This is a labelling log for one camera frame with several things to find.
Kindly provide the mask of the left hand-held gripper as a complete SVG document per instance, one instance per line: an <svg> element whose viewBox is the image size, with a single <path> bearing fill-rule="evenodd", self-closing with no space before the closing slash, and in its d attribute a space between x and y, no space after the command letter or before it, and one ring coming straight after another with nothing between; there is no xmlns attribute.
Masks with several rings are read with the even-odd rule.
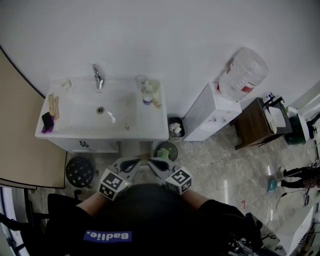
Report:
<svg viewBox="0 0 320 256"><path fill-rule="evenodd" d="M141 161L138 157L119 158L104 171L99 181L98 192L114 201L129 188L140 166Z"/></svg>

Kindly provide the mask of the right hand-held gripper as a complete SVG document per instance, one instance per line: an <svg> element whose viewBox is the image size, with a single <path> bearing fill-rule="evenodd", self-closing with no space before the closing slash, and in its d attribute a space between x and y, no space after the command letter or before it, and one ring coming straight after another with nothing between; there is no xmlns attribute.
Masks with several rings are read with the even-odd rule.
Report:
<svg viewBox="0 0 320 256"><path fill-rule="evenodd" d="M147 163L158 182L165 184L167 190L183 195L192 186L192 175L185 167L172 174L174 163L170 159L153 157Z"/></svg>

